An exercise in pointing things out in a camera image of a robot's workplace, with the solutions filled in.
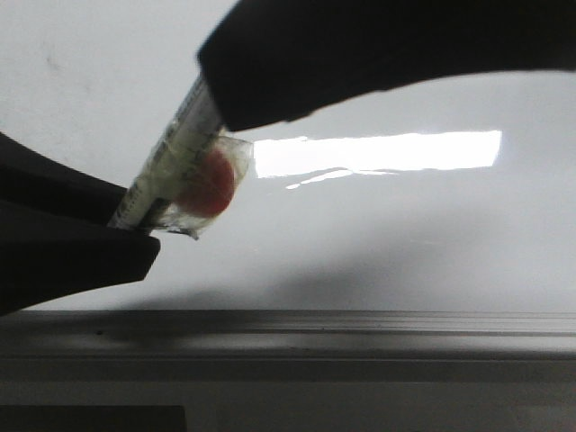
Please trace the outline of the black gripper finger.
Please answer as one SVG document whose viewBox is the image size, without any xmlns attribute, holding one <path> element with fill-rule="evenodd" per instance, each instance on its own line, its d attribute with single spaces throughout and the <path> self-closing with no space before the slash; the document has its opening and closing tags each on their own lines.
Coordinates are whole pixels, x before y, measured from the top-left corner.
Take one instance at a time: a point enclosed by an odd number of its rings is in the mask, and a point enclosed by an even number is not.
<svg viewBox="0 0 576 432">
<path fill-rule="evenodd" d="M 125 188 L 1 137 L 1 312 L 140 281 L 158 239 L 107 223 Z"/>
<path fill-rule="evenodd" d="M 462 75 L 575 68 L 572 1 L 240 1 L 197 55 L 231 131 Z"/>
</svg>

